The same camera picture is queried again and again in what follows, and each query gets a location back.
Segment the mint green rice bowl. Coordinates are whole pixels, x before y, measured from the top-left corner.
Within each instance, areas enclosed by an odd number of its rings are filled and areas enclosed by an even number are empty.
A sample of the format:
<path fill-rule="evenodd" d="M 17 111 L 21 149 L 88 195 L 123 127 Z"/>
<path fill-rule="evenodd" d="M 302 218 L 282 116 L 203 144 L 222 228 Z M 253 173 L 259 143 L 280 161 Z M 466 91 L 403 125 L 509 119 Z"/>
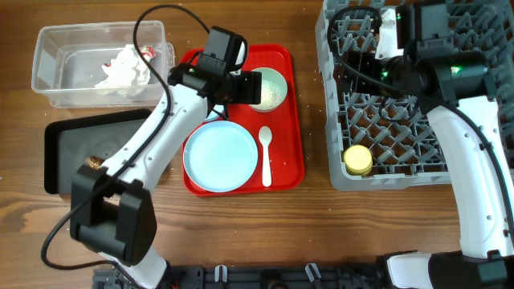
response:
<path fill-rule="evenodd" d="M 286 79 L 275 69 L 259 67 L 254 69 L 262 76 L 261 102 L 251 104 L 250 107 L 257 112 L 270 112 L 278 108 L 285 100 L 288 93 Z"/>

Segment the yellow plastic cup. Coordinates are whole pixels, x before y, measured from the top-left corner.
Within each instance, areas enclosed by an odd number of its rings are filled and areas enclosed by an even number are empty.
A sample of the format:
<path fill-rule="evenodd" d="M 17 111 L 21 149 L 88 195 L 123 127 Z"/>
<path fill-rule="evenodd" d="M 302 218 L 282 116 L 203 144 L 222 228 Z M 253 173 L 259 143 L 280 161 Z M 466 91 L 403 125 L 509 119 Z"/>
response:
<path fill-rule="evenodd" d="M 355 144 L 344 151 L 343 162 L 350 175 L 366 176 L 373 167 L 373 156 L 368 148 Z"/>

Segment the red snack wrapper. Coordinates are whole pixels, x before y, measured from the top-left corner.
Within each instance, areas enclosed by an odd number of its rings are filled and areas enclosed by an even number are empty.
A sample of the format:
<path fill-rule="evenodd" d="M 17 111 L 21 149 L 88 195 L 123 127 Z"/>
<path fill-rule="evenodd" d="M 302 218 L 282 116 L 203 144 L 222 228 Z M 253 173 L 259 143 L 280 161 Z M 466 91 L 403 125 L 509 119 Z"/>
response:
<path fill-rule="evenodd" d="M 143 46 L 139 49 L 139 52 L 143 55 L 143 59 L 146 61 L 150 61 L 156 56 L 156 53 L 152 46 Z M 115 59 L 111 59 L 109 63 L 104 63 L 103 67 L 111 67 L 111 66 L 123 66 L 123 67 L 136 67 L 138 65 L 143 65 L 144 62 L 142 58 L 137 53 L 137 50 L 133 44 L 127 44 L 121 52 L 118 53 Z"/>

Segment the white napkin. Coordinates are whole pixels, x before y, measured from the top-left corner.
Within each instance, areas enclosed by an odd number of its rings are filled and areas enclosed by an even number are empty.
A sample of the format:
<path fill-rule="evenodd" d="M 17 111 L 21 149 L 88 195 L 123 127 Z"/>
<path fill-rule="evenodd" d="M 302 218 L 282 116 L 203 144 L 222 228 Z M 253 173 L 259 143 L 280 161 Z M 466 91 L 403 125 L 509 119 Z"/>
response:
<path fill-rule="evenodd" d="M 119 88 L 146 85 L 150 80 L 150 70 L 147 65 L 136 67 L 111 66 L 102 70 L 108 76 L 105 80 L 95 85 L 95 88 Z"/>

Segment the brown food scrap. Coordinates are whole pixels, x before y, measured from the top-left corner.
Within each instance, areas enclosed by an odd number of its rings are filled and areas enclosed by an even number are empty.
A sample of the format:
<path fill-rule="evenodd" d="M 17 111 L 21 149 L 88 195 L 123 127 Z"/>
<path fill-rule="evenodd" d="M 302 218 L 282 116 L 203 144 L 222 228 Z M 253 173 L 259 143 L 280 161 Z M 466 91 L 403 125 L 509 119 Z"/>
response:
<path fill-rule="evenodd" d="M 85 163 L 92 169 L 98 170 L 104 163 L 104 159 L 98 156 L 90 156 L 85 159 Z"/>

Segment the small light blue bowl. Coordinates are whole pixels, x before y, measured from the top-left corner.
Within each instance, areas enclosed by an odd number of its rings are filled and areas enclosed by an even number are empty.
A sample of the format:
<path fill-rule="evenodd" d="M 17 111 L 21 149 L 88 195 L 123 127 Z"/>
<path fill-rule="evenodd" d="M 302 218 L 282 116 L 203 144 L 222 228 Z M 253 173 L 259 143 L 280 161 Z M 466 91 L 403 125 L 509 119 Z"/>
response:
<path fill-rule="evenodd" d="M 221 118 L 222 116 L 222 113 L 221 112 L 218 112 L 218 111 L 211 111 L 208 116 L 204 119 L 205 122 L 211 122 L 211 121 L 214 121 L 214 120 L 217 120 L 219 118 Z"/>

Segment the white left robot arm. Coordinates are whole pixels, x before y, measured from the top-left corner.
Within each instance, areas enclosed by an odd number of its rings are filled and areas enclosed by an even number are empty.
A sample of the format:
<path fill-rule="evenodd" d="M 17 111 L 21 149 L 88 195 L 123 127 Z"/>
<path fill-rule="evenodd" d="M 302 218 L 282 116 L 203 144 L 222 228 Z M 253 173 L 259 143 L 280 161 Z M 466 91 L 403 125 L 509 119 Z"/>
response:
<path fill-rule="evenodd" d="M 216 104 L 256 104 L 261 75 L 243 71 L 246 39 L 214 26 L 196 63 L 173 68 L 164 95 L 124 147 L 72 182 L 70 235 L 102 254 L 136 288 L 172 286 L 170 264 L 153 248 L 152 192 L 182 142 Z"/>

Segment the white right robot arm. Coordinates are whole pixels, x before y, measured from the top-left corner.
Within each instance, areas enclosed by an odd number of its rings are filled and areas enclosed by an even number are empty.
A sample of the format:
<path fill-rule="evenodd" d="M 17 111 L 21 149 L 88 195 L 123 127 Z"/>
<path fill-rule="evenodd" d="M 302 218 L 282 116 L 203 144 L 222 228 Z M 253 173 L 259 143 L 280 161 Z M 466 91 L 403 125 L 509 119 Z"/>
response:
<path fill-rule="evenodd" d="M 366 76 L 384 97 L 414 96 L 434 132 L 459 213 L 460 250 L 382 258 L 386 288 L 510 288 L 513 285 L 513 183 L 500 136 L 495 63 L 498 16 L 469 3 L 398 6 L 400 56 Z"/>

